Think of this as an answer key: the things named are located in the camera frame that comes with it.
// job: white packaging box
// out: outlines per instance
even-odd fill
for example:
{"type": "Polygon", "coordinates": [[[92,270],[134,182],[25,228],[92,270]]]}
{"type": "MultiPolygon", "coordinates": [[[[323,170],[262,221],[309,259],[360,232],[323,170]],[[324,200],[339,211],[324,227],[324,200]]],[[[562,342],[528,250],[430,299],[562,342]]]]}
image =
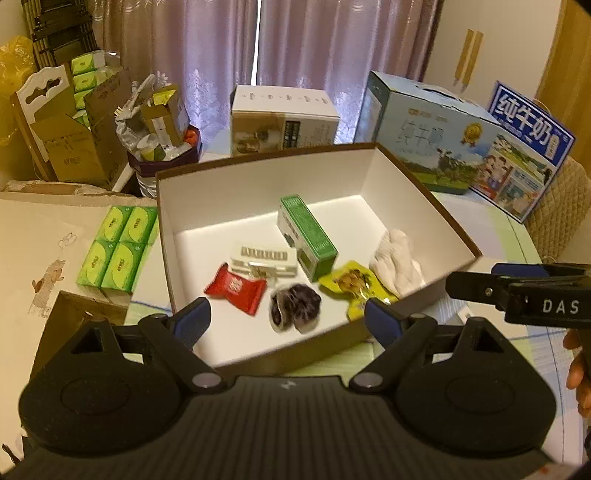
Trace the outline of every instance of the white packaging box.
{"type": "MultiPolygon", "coordinates": [[[[426,286],[401,302],[420,311],[445,292],[445,279],[481,254],[450,213],[381,145],[349,144],[226,158],[174,168],[157,176],[160,234],[168,290],[177,312],[228,262],[236,242],[285,242],[277,228],[280,198],[298,193],[339,251],[335,268],[367,265],[386,229],[414,245],[426,286]]],[[[222,375],[292,371],[367,338],[350,322],[346,298],[311,284],[301,268],[278,286],[305,283],[322,297],[315,330],[277,333],[269,322],[270,291],[255,316],[225,299],[210,299],[212,322],[193,351],[222,375]]]]}
{"type": "Polygon", "coordinates": [[[230,104],[233,156],[335,141],[339,114],[323,90],[237,85],[230,104]]]}

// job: plastic bag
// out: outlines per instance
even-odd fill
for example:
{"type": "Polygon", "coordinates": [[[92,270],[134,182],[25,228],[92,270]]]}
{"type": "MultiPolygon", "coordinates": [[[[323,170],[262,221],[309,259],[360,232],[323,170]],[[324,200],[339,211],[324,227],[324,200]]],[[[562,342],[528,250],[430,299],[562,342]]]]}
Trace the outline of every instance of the plastic bag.
{"type": "Polygon", "coordinates": [[[0,47],[0,145],[10,143],[18,127],[12,116],[10,96],[35,71],[33,42],[21,35],[0,47]]]}

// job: human hand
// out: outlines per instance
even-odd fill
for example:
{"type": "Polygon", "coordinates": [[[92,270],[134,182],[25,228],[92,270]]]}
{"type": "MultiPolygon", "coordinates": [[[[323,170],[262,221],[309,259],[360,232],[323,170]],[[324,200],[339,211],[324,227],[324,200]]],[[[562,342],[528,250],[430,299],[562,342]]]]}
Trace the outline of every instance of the human hand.
{"type": "MultiPolygon", "coordinates": [[[[576,330],[569,330],[562,343],[567,350],[574,350],[581,346],[576,330]]],[[[588,417],[591,414],[591,380],[589,379],[589,373],[587,372],[587,365],[582,351],[579,352],[570,364],[569,376],[566,379],[566,388],[570,390],[576,389],[579,413],[583,418],[588,417]]]]}

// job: curtain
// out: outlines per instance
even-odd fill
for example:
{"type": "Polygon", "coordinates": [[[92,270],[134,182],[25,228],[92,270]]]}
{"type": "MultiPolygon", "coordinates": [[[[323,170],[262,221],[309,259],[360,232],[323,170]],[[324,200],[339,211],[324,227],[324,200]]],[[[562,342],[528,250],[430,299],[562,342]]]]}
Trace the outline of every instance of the curtain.
{"type": "Polygon", "coordinates": [[[351,142],[370,70],[420,79],[439,0],[262,0],[257,82],[325,90],[351,142]]]}
{"type": "Polygon", "coordinates": [[[89,0],[98,44],[121,52],[132,80],[179,83],[209,142],[229,124],[229,97],[251,82],[256,0],[89,0]]]}
{"type": "Polygon", "coordinates": [[[563,0],[536,98],[576,137],[570,156],[591,176],[591,17],[563,0]]]}

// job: pink curtain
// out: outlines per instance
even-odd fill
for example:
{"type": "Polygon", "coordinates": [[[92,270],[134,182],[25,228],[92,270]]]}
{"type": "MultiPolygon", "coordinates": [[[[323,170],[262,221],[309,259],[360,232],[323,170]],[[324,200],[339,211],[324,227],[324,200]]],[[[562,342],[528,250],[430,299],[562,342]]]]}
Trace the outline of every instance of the pink curtain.
{"type": "Polygon", "coordinates": [[[160,72],[183,86],[191,122],[210,141],[229,123],[229,97],[250,83],[256,0],[89,0],[101,48],[120,51],[132,80],[160,72]]]}
{"type": "Polygon", "coordinates": [[[262,0],[257,81],[323,89],[351,142],[370,70],[419,79],[439,0],[262,0]]]}

